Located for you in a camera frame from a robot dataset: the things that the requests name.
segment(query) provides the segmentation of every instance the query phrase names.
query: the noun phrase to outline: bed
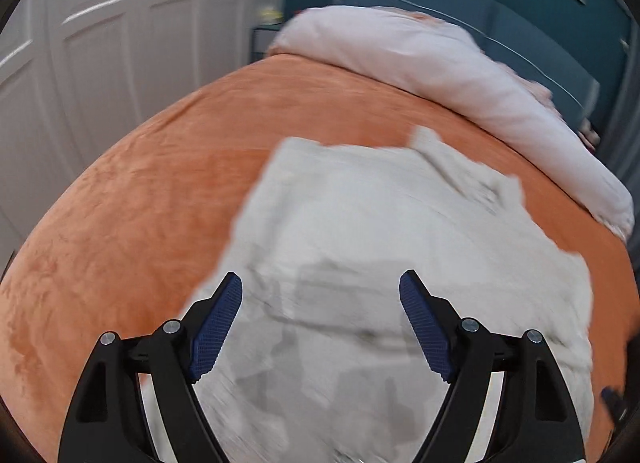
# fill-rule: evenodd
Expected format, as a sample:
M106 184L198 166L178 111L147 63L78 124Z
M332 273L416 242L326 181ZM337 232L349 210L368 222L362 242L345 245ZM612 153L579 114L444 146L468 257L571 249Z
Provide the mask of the bed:
M55 461L66 407L101 332L150 332L216 267L234 216L286 136L404 146L424 125L517 175L534 221L579 252L592 279L593 389L623 383L640 303L623 242L536 167L450 110L306 58L278 55L201 88L130 133L50 209L0 291L0 392ZM610 423L596 401L590 461Z

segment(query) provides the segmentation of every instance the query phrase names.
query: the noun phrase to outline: metal screw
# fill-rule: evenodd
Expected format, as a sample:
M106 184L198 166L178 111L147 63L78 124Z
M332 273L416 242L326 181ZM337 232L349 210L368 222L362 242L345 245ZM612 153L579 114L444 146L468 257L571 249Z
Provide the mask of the metal screw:
M107 333L103 333L100 337L100 344L103 346L108 346L114 340L116 340L116 334L113 331L108 331Z
M164 326L162 326L162 331L164 331L165 333L175 333L177 331L180 331L180 321L179 320L169 320L167 322L164 323Z
M465 318L462 321L462 329L469 333L473 333L480 329L480 325L478 324L478 321L473 320L472 318Z
M533 342L533 344L540 344L542 342L542 333L535 329L527 331L527 338Z

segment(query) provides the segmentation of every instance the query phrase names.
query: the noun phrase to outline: door panel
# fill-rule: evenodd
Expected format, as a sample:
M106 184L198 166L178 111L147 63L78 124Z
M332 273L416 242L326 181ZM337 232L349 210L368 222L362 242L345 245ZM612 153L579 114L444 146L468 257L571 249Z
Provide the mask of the door panel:
M65 38L62 57L79 119L96 149L107 150L136 125L127 78L124 16L101 21Z
M152 116L197 87L194 63L196 0L171 0L149 9L148 34L152 47L145 64L148 100L145 115Z
M85 164L142 122L133 82L129 0L47 0L50 54Z
M241 0L204 0L200 36L202 84L208 84L242 63Z
M11 223L2 244L27 237L82 172L50 70L45 3L21 0L0 36L0 214Z

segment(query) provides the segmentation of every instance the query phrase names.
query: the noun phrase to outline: white door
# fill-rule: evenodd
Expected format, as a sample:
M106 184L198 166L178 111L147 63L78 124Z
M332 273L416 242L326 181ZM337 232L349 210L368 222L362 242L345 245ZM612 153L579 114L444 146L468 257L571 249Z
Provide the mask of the white door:
M130 8L130 0L47 0L55 79L85 165L143 120Z
M49 0L56 81L88 163L136 125L247 62L280 0Z
M247 63L281 2L22 0L0 34L0 245L137 125Z

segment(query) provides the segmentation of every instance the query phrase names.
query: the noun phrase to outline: white cloth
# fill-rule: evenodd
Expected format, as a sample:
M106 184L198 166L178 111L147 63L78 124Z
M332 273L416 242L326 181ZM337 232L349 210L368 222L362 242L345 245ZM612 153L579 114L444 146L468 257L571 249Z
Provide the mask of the white cloth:
M231 461L411 461L447 384L431 372L401 303L413 268L433 295L490 331L543 332L586 436L591 421L587 266L533 223L520 184L418 129L413 149L325 148L289 138L235 224L210 297L242 279L236 321L195 386ZM149 384L144 396L171 461ZM499 385L468 461L482 458Z
M462 28L396 10L326 6L289 21L272 50L350 69L460 113L522 154L621 239L631 235L633 201L622 182L530 83L488 58Z

